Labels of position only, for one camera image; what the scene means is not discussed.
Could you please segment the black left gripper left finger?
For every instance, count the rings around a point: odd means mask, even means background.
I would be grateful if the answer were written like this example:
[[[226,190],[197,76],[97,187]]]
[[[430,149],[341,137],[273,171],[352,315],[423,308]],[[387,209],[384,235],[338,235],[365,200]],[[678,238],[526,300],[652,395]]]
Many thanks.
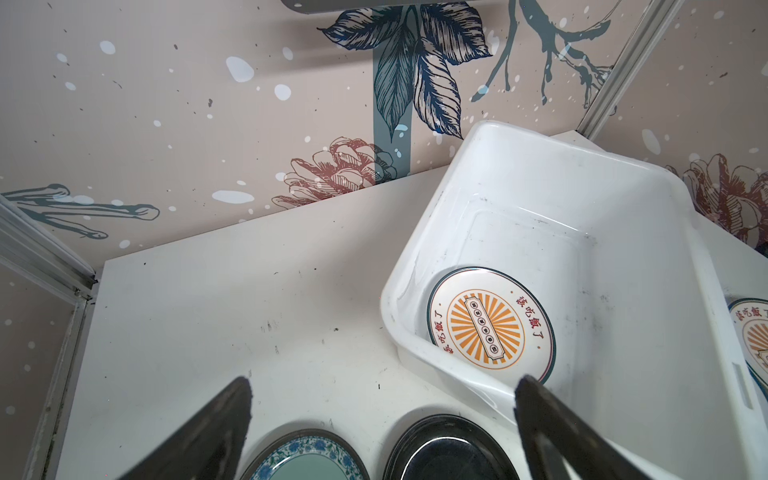
[[[124,479],[233,479],[246,440],[252,389],[239,376]]]

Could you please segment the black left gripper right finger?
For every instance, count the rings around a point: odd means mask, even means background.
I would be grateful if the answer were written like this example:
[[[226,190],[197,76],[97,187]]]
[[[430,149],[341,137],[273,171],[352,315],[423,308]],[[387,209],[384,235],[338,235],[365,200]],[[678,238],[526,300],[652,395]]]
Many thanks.
[[[514,414],[534,479],[648,477],[530,375],[515,388]]]

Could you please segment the orange sunburst plate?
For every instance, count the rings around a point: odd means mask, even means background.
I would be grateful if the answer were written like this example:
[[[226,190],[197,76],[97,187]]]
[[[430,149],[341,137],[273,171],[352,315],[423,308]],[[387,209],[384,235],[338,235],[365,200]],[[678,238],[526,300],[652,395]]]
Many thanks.
[[[530,375],[544,383],[556,362],[554,328],[522,283],[490,268],[441,277],[426,304],[430,339],[442,351],[500,381]]]
[[[728,308],[750,374],[767,396],[767,301],[742,298],[732,301]]]

